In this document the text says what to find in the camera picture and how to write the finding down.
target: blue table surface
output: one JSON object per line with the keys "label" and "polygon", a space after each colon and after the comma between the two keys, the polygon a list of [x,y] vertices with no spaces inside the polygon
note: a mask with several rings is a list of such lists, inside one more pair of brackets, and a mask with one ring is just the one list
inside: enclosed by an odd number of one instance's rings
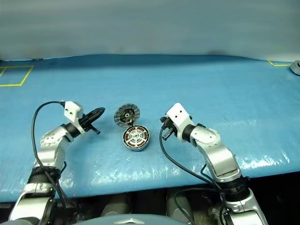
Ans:
{"label": "blue table surface", "polygon": [[[51,100],[77,101],[85,112],[106,108],[94,123],[101,134],[80,136],[66,150],[67,168],[60,183],[69,197],[200,184],[168,161],[159,147],[159,118],[176,102],[195,123],[221,134],[244,176],[300,170],[300,77],[288,67],[239,57],[168,55],[1,63],[16,65],[34,68],[22,86],[0,87],[0,202],[15,201],[27,182],[34,161],[32,116],[41,103]],[[23,77],[24,70],[7,69],[0,84]],[[149,146],[141,152],[123,145],[124,129],[113,121],[124,103],[140,108],[138,124],[150,131]],[[65,122],[61,107],[47,106],[37,119],[37,141]],[[191,144],[172,137],[165,148],[200,173],[204,159]]]}

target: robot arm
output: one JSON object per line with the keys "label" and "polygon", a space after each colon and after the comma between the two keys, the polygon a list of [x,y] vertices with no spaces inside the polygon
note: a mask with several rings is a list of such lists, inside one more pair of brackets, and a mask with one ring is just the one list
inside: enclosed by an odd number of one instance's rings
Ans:
{"label": "robot arm", "polygon": [[[41,138],[41,148],[37,153],[38,158],[56,184],[63,168],[65,149],[73,142],[74,138],[90,129],[99,134],[100,131],[91,123],[105,111],[105,108],[97,108],[85,115],[83,108],[75,102],[67,101],[62,105],[64,105],[64,115],[68,118],[69,123],[62,124],[46,133]],[[54,186],[35,160],[28,182],[23,188],[9,220],[22,219],[34,225],[52,223],[56,208],[54,197]]]}
{"label": "robot arm", "polygon": [[181,142],[190,142],[205,157],[214,181],[225,194],[228,225],[267,225],[253,192],[247,187],[233,153],[221,142],[220,134],[202,124],[195,125],[180,103],[176,103],[162,119],[163,129],[169,131],[166,140],[175,133]]}

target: black cable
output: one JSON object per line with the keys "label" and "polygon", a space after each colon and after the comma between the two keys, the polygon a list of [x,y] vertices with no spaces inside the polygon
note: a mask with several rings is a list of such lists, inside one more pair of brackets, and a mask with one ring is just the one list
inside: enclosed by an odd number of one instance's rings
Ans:
{"label": "black cable", "polygon": [[67,195],[65,194],[65,192],[62,190],[61,186],[60,186],[60,181],[58,180],[57,183],[56,183],[57,187],[60,189],[60,192],[62,194],[62,196],[64,197],[65,201],[68,200],[68,197]]}
{"label": "black cable", "polygon": [[64,172],[66,167],[67,167],[67,163],[66,163],[66,161],[64,161],[64,167],[61,169],[60,174],[62,174],[62,172]]}
{"label": "black cable", "polygon": [[220,222],[221,222],[221,225],[224,225],[224,222],[223,222],[223,218],[222,218],[222,215],[223,215],[223,210],[224,210],[224,208],[225,208],[225,196],[224,196],[224,194],[222,194],[221,192],[222,192],[222,189],[221,189],[221,187],[209,176],[209,175],[207,175],[207,174],[205,174],[203,171],[204,171],[204,169],[206,168],[206,164],[202,167],[202,169],[201,169],[201,171],[200,171],[200,173],[204,176],[204,177],[206,177],[207,179],[209,179],[209,180],[211,180],[211,182],[213,182],[214,183],[214,185],[215,185],[215,187],[219,190],[219,192],[220,192],[220,197],[221,197],[221,199],[222,199],[222,203],[221,203],[221,208],[220,208],[220,212],[219,212],[219,219],[220,219]]}
{"label": "black cable", "polygon": [[222,198],[222,203],[221,203],[221,207],[220,207],[220,212],[219,212],[219,220],[221,222],[221,225],[225,225],[223,222],[223,210],[225,208],[225,196],[223,194],[221,194],[221,198]]}
{"label": "black cable", "polygon": [[35,129],[35,124],[36,124],[36,118],[38,115],[38,112],[41,110],[41,108],[43,108],[45,105],[49,105],[49,104],[60,104],[63,105],[64,102],[59,102],[59,101],[51,101],[51,102],[46,102],[43,103],[42,105],[40,105],[37,110],[35,111],[34,115],[33,115],[33,119],[32,119],[32,125],[31,125],[31,140],[32,140],[32,147],[33,147],[33,153],[34,153],[34,157],[36,158],[37,163],[40,165],[40,167],[44,170],[46,177],[48,178],[48,180],[51,182],[51,184],[53,185],[54,189],[57,191],[57,194],[60,197],[60,201],[61,201],[61,205],[63,207],[64,210],[64,216],[63,216],[63,225],[66,225],[67,222],[67,208],[66,208],[66,203],[65,203],[65,199],[63,197],[63,194],[61,192],[61,190],[57,187],[57,185],[55,184],[54,180],[52,179],[52,177],[50,176],[50,174],[48,173],[46,167],[43,165],[43,163],[41,162],[41,160],[38,157],[38,152],[37,152],[37,146],[36,146],[36,140],[35,140],[35,136],[34,136],[34,129]]}
{"label": "black cable", "polygon": [[207,180],[205,178],[203,178],[202,176],[198,175],[197,173],[194,173],[193,171],[187,169],[186,167],[184,167],[183,165],[179,164],[178,162],[176,162],[171,156],[168,155],[168,153],[165,151],[165,148],[164,148],[164,145],[163,145],[163,141],[162,141],[162,133],[163,133],[163,128],[160,129],[160,132],[159,132],[159,144],[160,144],[160,147],[161,147],[161,150],[163,151],[164,155],[172,162],[174,163],[175,165],[177,165],[180,169],[184,170],[185,172],[191,174],[192,176],[214,186],[214,184],[210,181],[210,180]]}
{"label": "black cable", "polygon": [[[219,213],[219,219],[220,219],[220,222],[221,222],[221,225],[225,225],[224,222],[223,222],[223,219],[222,219],[222,215],[223,215],[223,210],[225,208],[225,197],[222,193],[222,190],[221,190],[221,187],[208,175],[206,175],[203,171],[205,169],[205,167],[207,166],[206,164],[202,167],[200,173],[206,177],[207,179],[205,179],[204,177],[198,175],[197,173],[194,173],[193,171],[187,169],[186,167],[184,167],[183,165],[179,164],[178,162],[176,162],[171,156],[168,155],[168,153],[165,151],[165,148],[164,148],[164,145],[163,145],[163,139],[162,139],[162,134],[163,134],[163,128],[160,129],[160,132],[159,132],[159,144],[160,144],[160,147],[161,147],[161,150],[163,151],[164,155],[171,161],[173,162],[175,165],[177,165],[180,169],[186,171],[187,173],[193,175],[194,177],[196,178],[199,178],[200,180],[212,185],[215,189],[211,189],[211,188],[187,188],[187,189],[184,189],[184,190],[181,190],[179,192],[184,192],[184,191],[188,191],[188,190],[207,190],[207,191],[214,191],[214,192],[219,192],[220,193],[220,196],[221,196],[221,199],[222,199],[222,203],[221,203],[221,208],[220,208],[220,213]],[[177,200],[176,200],[176,194],[178,194],[178,192],[175,193],[174,195],[174,202],[176,204],[176,206],[178,207],[178,209],[182,212],[182,214],[192,223],[192,225],[195,225],[195,223],[192,221],[192,219],[190,218],[190,216],[179,206]]]}
{"label": "black cable", "polygon": [[212,179],[209,175],[205,174],[203,171],[206,168],[206,164],[202,167],[200,173],[202,176],[206,177],[207,179],[209,179],[215,186],[216,189],[221,190],[221,187],[214,181],[214,179]]}
{"label": "black cable", "polygon": [[177,191],[175,194],[174,194],[174,202],[175,202],[175,205],[177,206],[177,208],[180,210],[180,212],[189,220],[189,222],[192,224],[192,225],[196,225],[196,223],[193,221],[193,219],[181,208],[181,206],[178,204],[177,202],[177,195],[182,193],[182,192],[187,192],[187,191],[192,191],[192,190],[197,190],[197,191],[207,191],[207,192],[218,192],[217,190],[215,189],[212,189],[212,188],[199,188],[199,187],[192,187],[192,188],[187,188],[187,189],[184,189],[184,190],[179,190]]}

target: yellow tape line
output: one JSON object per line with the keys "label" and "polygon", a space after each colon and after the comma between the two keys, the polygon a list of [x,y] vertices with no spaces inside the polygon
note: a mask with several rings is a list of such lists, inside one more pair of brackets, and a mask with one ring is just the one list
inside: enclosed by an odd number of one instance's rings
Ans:
{"label": "yellow tape line", "polygon": [[0,67],[0,68],[3,69],[0,73],[0,77],[4,74],[5,70],[8,68],[30,68],[20,83],[0,84],[0,87],[21,87],[24,84],[24,82],[26,81],[26,79],[29,76],[29,74],[31,73],[31,71],[33,70],[34,66],[8,66],[8,67]]}
{"label": "yellow tape line", "polygon": [[275,64],[270,60],[268,60],[268,63],[270,63],[274,67],[289,67],[291,65],[291,64]]}
{"label": "yellow tape line", "polygon": [[3,68],[3,70],[0,73],[0,77],[4,74],[4,71],[6,70],[6,68]]}
{"label": "yellow tape line", "polygon": [[30,67],[30,70],[28,70],[27,74],[25,75],[25,77],[23,78],[23,80],[20,83],[20,86],[22,86],[24,84],[24,82],[26,81],[28,75],[31,73],[32,69],[34,68],[34,66]]}

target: gray background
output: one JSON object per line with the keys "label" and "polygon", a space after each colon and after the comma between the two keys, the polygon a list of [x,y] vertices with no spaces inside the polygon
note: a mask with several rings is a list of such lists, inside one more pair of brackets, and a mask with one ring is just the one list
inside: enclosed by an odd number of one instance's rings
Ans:
{"label": "gray background", "polygon": [[0,58],[226,54],[300,58],[299,0],[0,0]]}

